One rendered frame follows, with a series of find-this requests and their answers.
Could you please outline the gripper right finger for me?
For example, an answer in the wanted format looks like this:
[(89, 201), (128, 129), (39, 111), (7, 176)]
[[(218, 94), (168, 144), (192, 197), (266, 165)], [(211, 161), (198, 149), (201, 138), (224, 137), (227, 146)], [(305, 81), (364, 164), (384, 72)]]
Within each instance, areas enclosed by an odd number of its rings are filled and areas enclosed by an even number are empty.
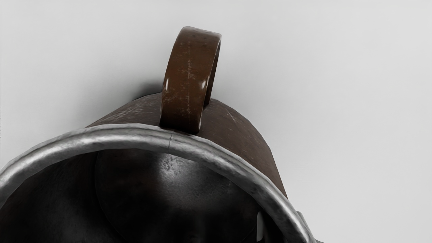
[(307, 228), (307, 231), (308, 231), (308, 233), (309, 233), (309, 235), (310, 235), (310, 238), (311, 238), (311, 239), (312, 239), (312, 238), (314, 239), (314, 243), (323, 243), (323, 242), (321, 242), (321, 241), (319, 241), (319, 240), (317, 240), (317, 239), (315, 239), (315, 238), (313, 237), (313, 235), (312, 235), (312, 231), (310, 230), (310, 228), (309, 228), (309, 226), (308, 226), (308, 224), (307, 224), (307, 222), (306, 222), (306, 220), (305, 220), (303, 214), (302, 214), (300, 211), (297, 211), (297, 214), (298, 214), (298, 216), (301, 218), (302, 222), (304, 223), (304, 226)]

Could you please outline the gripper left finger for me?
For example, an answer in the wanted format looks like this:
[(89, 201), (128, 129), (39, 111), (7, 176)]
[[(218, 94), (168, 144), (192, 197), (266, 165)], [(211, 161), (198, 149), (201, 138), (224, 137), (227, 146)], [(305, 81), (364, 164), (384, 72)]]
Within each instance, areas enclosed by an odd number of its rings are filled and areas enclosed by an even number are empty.
[(264, 238), (264, 218), (261, 211), (257, 214), (257, 224), (256, 224), (256, 241), (261, 242)]

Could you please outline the brown mug with silver rim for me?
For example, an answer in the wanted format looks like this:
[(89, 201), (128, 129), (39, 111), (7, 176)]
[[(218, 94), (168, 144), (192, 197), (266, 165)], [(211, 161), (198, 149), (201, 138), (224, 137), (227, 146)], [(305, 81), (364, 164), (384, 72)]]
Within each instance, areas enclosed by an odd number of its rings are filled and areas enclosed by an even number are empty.
[(211, 98), (220, 45), (182, 28), (161, 93), (10, 161), (0, 243), (314, 243), (261, 134)]

